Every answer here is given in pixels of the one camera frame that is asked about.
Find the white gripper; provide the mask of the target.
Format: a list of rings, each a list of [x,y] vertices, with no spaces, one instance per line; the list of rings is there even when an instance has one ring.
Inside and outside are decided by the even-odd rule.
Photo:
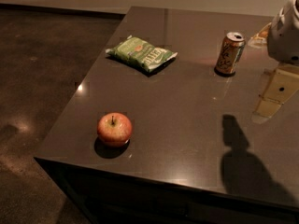
[[[288,0],[284,7],[248,42],[252,48],[267,46],[268,55],[280,62],[269,74],[268,82],[252,114],[252,121],[262,124],[299,91],[299,7],[298,0]]]

